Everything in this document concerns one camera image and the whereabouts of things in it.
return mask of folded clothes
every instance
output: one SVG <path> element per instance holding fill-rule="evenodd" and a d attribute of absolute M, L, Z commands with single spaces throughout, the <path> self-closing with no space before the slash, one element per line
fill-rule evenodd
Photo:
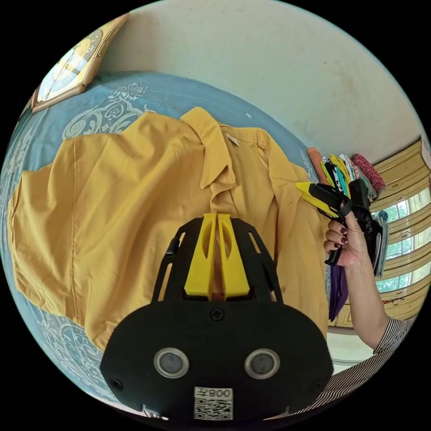
<path fill-rule="evenodd" d="M 330 172 L 331 175 L 334 176 L 335 187 L 337 188 L 337 190 L 341 193 L 344 193 L 343 188 L 341 186 L 341 176 L 342 176 L 341 172 L 333 164 L 330 164 L 330 167 L 328 167 L 328 171 Z"/>
<path fill-rule="evenodd" d="M 334 170 L 332 168 L 332 164 L 330 162 L 321 162 L 321 166 L 322 166 L 322 170 L 325 173 L 326 176 L 326 181 L 332 186 L 332 187 L 337 187 L 336 185 L 336 181 L 335 181 L 335 175 L 334 175 Z"/>
<path fill-rule="evenodd" d="M 355 174 L 355 180 L 359 178 L 359 168 L 356 165 L 353 165 L 353 173 Z"/>
<path fill-rule="evenodd" d="M 338 176 L 338 180 L 340 182 L 340 186 L 341 186 L 342 192 L 346 196 L 350 197 L 350 191 L 349 191 L 349 186 L 348 186 L 348 183 L 347 183 L 346 176 L 338 169 L 338 167 L 336 167 L 335 169 L 336 169 L 336 172 L 337 172 L 337 176 Z"/>
<path fill-rule="evenodd" d="M 322 155 L 319 153 L 319 150 L 317 148 L 308 148 L 307 154 L 311 160 L 311 163 L 314 166 L 314 169 L 316 170 L 317 177 L 319 178 L 319 183 L 327 184 L 329 185 L 328 180 L 326 179 L 326 174 L 323 172 L 322 169 Z"/>
<path fill-rule="evenodd" d="M 375 188 L 371 184 L 368 177 L 362 172 L 362 170 L 358 166 L 355 166 L 355 168 L 355 172 L 357 172 L 358 178 L 361 178 L 367 187 L 368 199 L 370 200 L 370 202 L 374 201 L 377 198 L 377 192 Z"/>
<path fill-rule="evenodd" d="M 344 161 L 344 164 L 346 165 L 347 172 L 350 176 L 350 181 L 355 180 L 356 178 L 355 178 L 355 175 L 353 174 L 353 163 L 352 163 L 352 161 L 349 159 L 349 157 L 347 157 L 344 154 L 340 154 L 340 159 L 342 159 Z"/>
<path fill-rule="evenodd" d="M 381 192 L 386 188 L 386 184 L 380 174 L 374 169 L 374 166 L 362 155 L 355 154 L 352 157 L 352 162 L 357 165 L 364 175 L 369 179 L 376 191 L 376 199 L 378 199 Z"/>
<path fill-rule="evenodd" d="M 335 165 L 340 170 L 340 172 L 342 172 L 343 177 L 345 178 L 346 184 L 349 184 L 350 176 L 346 168 L 346 163 L 340 157 L 334 156 L 333 154 L 329 155 L 329 160 L 332 162 L 333 165 Z"/>

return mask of qr code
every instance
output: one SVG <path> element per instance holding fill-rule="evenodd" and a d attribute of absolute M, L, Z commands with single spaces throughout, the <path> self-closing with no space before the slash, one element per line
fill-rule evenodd
<path fill-rule="evenodd" d="M 227 421 L 233 419 L 233 399 L 195 398 L 194 418 L 210 421 Z"/>

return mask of purple cloth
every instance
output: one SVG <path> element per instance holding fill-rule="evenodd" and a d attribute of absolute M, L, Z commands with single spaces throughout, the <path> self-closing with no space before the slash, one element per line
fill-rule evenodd
<path fill-rule="evenodd" d="M 331 295 L 329 301 L 329 319 L 331 322 L 340 313 L 347 301 L 348 290 L 344 267 L 334 265 L 331 267 Z"/>

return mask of window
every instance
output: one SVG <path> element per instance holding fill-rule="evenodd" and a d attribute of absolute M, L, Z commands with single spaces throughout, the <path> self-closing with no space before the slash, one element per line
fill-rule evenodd
<path fill-rule="evenodd" d="M 412 273 L 404 274 L 395 278 L 389 278 L 387 280 L 376 281 L 376 286 L 380 293 L 404 289 L 425 278 L 430 273 L 430 271 L 431 263 L 427 263 Z"/>
<path fill-rule="evenodd" d="M 411 214 L 420 211 L 431 202 L 430 188 L 427 187 L 420 193 L 413 197 L 392 205 L 389 208 L 384 209 L 388 216 L 389 230 L 391 232 L 391 224 L 395 221 L 401 220 Z M 431 226 L 423 230 L 422 232 L 414 235 L 413 237 L 407 238 L 403 241 L 398 241 L 393 244 L 389 244 L 387 247 L 386 260 L 398 258 L 400 256 L 407 255 L 414 250 L 428 244 L 431 241 Z M 412 273 L 404 274 L 399 277 L 390 278 L 387 280 L 376 281 L 377 288 L 380 293 L 391 292 L 393 290 L 404 289 L 417 281 L 426 277 L 431 270 L 431 265 L 427 264 L 422 268 L 419 268 Z"/>

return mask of red patterned cloth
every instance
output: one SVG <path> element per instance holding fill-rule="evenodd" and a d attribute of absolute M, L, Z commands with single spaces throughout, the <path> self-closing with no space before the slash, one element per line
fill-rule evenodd
<path fill-rule="evenodd" d="M 370 183 L 375 188 L 377 195 L 379 195 L 386 187 L 386 184 L 383 181 L 383 178 L 374 169 L 373 165 L 360 154 L 355 154 L 352 157 L 352 162 L 357 165 L 362 173 L 369 179 Z"/>

